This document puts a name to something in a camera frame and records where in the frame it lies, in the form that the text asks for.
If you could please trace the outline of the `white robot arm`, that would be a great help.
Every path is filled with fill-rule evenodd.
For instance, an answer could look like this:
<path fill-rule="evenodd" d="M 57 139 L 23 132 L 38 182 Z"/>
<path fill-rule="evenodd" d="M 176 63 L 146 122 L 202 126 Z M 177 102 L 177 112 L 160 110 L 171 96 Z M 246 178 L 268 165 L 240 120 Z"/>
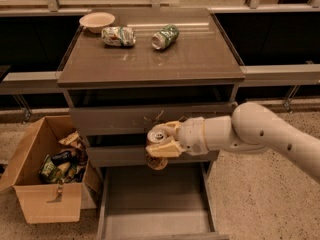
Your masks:
<path fill-rule="evenodd" d="M 320 179 L 320 140 L 252 102 L 239 105 L 230 116 L 158 124 L 148 132 L 146 145 L 146 152 L 159 158 L 183 153 L 199 156 L 216 150 L 259 153 L 266 149 L 284 155 L 308 175 Z"/>

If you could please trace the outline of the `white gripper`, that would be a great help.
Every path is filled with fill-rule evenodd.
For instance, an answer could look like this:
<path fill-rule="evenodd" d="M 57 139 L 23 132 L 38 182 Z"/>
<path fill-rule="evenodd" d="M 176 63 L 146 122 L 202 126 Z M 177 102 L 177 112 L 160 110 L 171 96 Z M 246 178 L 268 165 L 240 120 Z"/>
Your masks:
<path fill-rule="evenodd" d="M 208 153 L 204 135 L 204 119 L 202 117 L 190 118 L 183 123 L 170 121 L 159 124 L 158 128 L 167 134 L 177 132 L 177 140 L 168 138 L 161 143 L 153 143 L 146 147 L 152 157 L 174 158 L 179 157 L 184 151 L 192 156 Z"/>

